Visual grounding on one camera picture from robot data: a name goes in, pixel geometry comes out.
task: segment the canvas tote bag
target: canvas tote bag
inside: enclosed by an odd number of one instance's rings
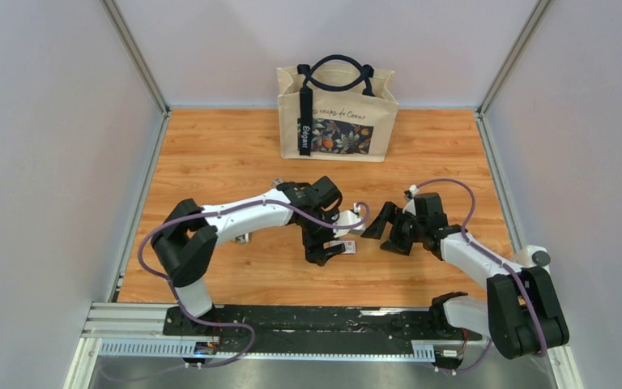
[[[339,54],[278,68],[282,157],[382,162],[399,107],[393,77]]]

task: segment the small card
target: small card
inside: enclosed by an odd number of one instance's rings
[[[330,241],[330,247],[341,245],[344,243],[344,252],[342,254],[356,254],[356,242],[354,241]]]

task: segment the robotic arm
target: robotic arm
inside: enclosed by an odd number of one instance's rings
[[[380,239],[386,224],[391,223],[390,238],[381,244],[383,250],[409,255],[413,243],[421,243],[423,248],[464,271],[488,292],[487,303],[463,292],[434,298],[431,310],[440,318],[442,329],[466,328],[487,336],[508,359],[537,353],[540,350],[538,334],[527,301],[520,302],[520,291],[508,273],[511,269],[526,286],[547,347],[568,343],[569,329],[549,276],[550,258],[544,248],[526,246],[511,261],[503,259],[467,231],[464,237],[460,225],[450,225],[438,194],[413,195],[409,191],[406,194],[408,203],[404,209],[385,203],[362,237]],[[494,255],[497,263],[474,246]]]
[[[163,229],[151,239],[151,247],[168,274],[177,296],[187,310],[198,317],[212,307],[203,276],[214,248],[258,229],[297,224],[301,227],[306,260],[323,266],[330,258],[345,251],[344,244],[327,248],[325,244],[350,230],[321,226],[296,214],[291,208],[298,208],[327,224],[340,226],[359,223],[361,218],[356,205],[353,211],[340,212],[341,203],[342,194],[328,177],[322,177],[312,185],[280,182],[274,189],[259,196],[222,205],[199,207],[193,199],[186,199],[179,202],[166,222],[198,213],[215,216]],[[230,212],[221,215],[225,210]],[[361,231],[364,228],[361,225],[356,229]]]

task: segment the wooden table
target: wooden table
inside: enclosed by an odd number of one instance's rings
[[[118,301],[174,301],[165,281],[138,265],[136,250],[180,200],[229,203],[269,190],[277,177],[315,182],[323,175],[342,191],[343,209],[363,200],[373,216],[385,201],[403,206],[403,191],[411,184],[435,177],[460,179],[477,196],[470,231],[503,256],[512,254],[471,111],[399,111],[385,162],[360,163],[281,159],[275,110],[175,110]],[[470,206],[466,191],[447,183],[429,189],[441,194],[450,223],[460,223]],[[257,231],[248,244],[228,242],[214,252],[206,274],[208,290],[214,303],[221,304],[429,306],[433,297],[451,291],[485,296],[466,275],[420,245],[405,257],[379,250],[379,241],[354,238],[356,254],[337,255],[318,267],[304,259],[298,226]],[[145,256],[160,269],[153,250],[145,250]]]

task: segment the floral print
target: floral print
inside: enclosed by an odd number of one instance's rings
[[[297,133],[301,134],[299,122]],[[371,147],[373,127],[358,126],[339,120],[313,120],[311,151],[330,154],[368,154]]]

